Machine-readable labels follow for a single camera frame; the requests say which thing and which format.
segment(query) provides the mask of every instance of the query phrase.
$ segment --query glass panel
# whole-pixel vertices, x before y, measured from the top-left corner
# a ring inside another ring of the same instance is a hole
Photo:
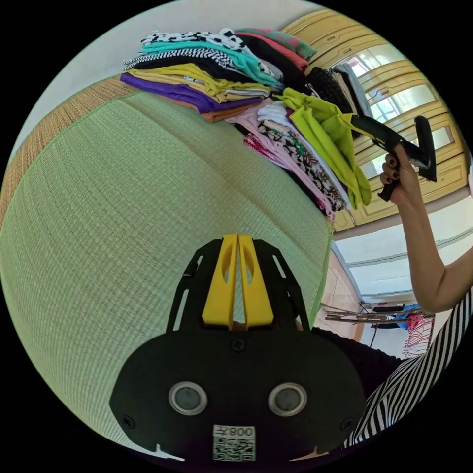
[[[432,138],[434,140],[434,148],[436,151],[454,142],[453,134],[449,126],[434,130],[432,132]],[[419,140],[416,138],[411,143],[418,146]],[[369,163],[365,163],[360,167],[366,176],[366,179],[373,179],[383,172],[383,163],[386,161],[387,153],[382,149],[380,149],[380,151],[382,152],[381,156],[378,156]]]
[[[434,102],[435,100],[436,98],[430,88],[422,84],[402,90],[391,97],[381,100],[377,104],[372,105],[371,110],[376,120],[384,123],[402,113],[409,112],[414,108]]]
[[[405,60],[406,57],[401,54],[392,44],[381,44],[360,51],[355,56],[345,61],[357,77],[366,74],[368,71],[393,63],[394,61]]]
[[[447,146],[450,143],[453,143],[453,133],[449,126],[438,128],[432,132],[432,138],[434,140],[434,148],[440,149],[444,146]],[[419,140],[416,138],[413,143],[419,146]]]

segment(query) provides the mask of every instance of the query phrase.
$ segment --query screw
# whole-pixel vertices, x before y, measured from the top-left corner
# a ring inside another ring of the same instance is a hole
[[[135,421],[129,415],[123,416],[123,423],[125,424],[125,427],[127,427],[128,429],[135,428]]]
[[[352,418],[348,418],[348,419],[345,419],[341,425],[340,425],[340,430],[342,432],[346,432],[348,430],[350,430],[353,426],[353,419]]]
[[[232,344],[230,345],[233,351],[241,352],[245,349],[246,344],[243,340],[236,339],[232,341]]]

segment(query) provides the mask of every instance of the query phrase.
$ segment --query woman's arm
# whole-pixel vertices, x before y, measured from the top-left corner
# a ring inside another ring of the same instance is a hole
[[[422,196],[399,207],[410,278],[417,303],[428,312],[452,309],[473,286],[473,247],[445,266],[437,250]]]
[[[403,223],[414,295],[417,303],[428,312],[452,309],[473,286],[473,248],[452,264],[443,264],[417,175],[401,145],[395,152],[400,163],[399,172],[393,169],[396,162],[388,155],[381,181],[384,184],[390,180],[401,181],[391,201],[398,206]]]

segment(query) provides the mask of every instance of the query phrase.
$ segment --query teal shirt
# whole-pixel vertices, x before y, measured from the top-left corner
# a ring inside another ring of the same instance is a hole
[[[141,51],[147,54],[158,54],[165,51],[173,51],[176,49],[186,48],[210,48],[222,51],[230,56],[236,68],[242,70],[248,77],[256,80],[260,84],[269,86],[281,86],[282,84],[275,78],[261,71],[259,66],[259,59],[255,56],[250,56],[245,53],[233,51],[217,44],[210,44],[207,42],[198,43],[196,41],[182,41],[179,43],[151,43],[145,44],[141,47]]]

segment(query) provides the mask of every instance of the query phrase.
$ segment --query label sticker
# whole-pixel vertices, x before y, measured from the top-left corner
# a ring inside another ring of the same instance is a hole
[[[256,460],[255,428],[214,425],[213,459],[224,462],[254,462]]]

